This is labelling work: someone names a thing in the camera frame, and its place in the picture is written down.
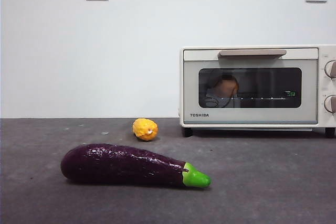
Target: small yellow gourd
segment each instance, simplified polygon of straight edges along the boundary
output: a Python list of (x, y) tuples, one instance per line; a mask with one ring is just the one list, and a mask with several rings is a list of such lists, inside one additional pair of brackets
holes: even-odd
[(150, 141), (156, 137), (158, 134), (159, 127), (158, 125), (149, 119), (138, 118), (133, 123), (133, 133), (145, 141)]

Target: toshiba logo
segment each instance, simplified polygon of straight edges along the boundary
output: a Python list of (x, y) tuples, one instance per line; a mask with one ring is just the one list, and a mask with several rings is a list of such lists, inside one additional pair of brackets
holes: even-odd
[(202, 114), (202, 113), (199, 113), (199, 114), (193, 114), (193, 113), (190, 113), (190, 116), (209, 116), (209, 114)]

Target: oven door handle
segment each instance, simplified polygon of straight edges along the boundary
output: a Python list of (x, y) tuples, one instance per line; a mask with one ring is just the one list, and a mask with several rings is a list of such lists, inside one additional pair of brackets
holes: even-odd
[(277, 58), (287, 53), (284, 49), (226, 49), (221, 50), (218, 54), (219, 58), (230, 56), (264, 56)]

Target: oven door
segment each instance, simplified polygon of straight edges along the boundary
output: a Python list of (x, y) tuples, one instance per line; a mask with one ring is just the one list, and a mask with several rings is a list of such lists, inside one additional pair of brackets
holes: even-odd
[(317, 124), (316, 48), (183, 55), (185, 124)]

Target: oven foot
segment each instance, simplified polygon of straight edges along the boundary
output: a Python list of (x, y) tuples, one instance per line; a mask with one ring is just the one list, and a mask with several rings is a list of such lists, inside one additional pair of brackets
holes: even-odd
[(193, 135), (193, 130), (191, 128), (182, 128), (182, 134), (184, 137), (191, 137)]
[(334, 138), (335, 137), (335, 128), (325, 128), (325, 137)]

